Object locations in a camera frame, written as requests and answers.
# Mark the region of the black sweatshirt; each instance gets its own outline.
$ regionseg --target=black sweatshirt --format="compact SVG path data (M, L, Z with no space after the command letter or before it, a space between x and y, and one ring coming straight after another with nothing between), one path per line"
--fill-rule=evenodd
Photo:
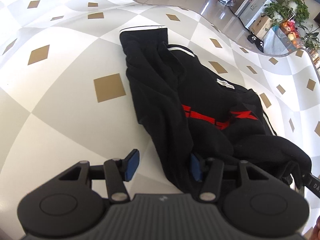
M311 171L310 158L272 135L252 89L201 65L190 49L168 45L167 28L137 29L120 33L127 77L138 122L150 134L170 182L198 195L202 184L189 173L190 154L197 153L204 159L248 160L287 184L292 174L302 186L300 169Z

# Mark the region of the ribbed gray surface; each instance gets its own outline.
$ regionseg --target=ribbed gray surface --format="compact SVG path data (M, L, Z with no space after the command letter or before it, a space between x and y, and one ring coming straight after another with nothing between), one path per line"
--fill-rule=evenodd
M24 240L41 238L26 236ZM71 240L262 240L238 231L211 204L189 194L136 195L127 204L114 205L95 228ZM279 238L303 240L298 234Z

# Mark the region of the cardboard box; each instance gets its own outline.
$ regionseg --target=cardboard box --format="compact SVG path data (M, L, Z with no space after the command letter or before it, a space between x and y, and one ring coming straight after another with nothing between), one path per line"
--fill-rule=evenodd
M267 34L271 28L272 20L268 16L259 16L249 27L249 29L256 35L260 40Z

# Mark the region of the white tag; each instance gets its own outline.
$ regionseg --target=white tag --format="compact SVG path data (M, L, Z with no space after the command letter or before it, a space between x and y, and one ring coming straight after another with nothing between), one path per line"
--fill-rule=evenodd
M235 89L235 87L233 85L230 85L227 81L222 81L222 80L220 80L218 78L217 78L217 83L222 85L222 86L225 86L227 88Z

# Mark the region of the checkered floor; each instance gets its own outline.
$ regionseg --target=checkered floor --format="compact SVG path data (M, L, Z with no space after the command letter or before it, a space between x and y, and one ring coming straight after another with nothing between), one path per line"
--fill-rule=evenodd
M306 51L283 57L238 46L199 14L133 0L0 0L0 236L19 239L16 216L29 191L78 162L141 161L137 192L179 192L137 123L119 31L166 25L169 42L190 48L223 78L260 95L278 135L301 147L320 175L320 84ZM106 196L104 183L93 188ZM320 200L306 190L308 231Z

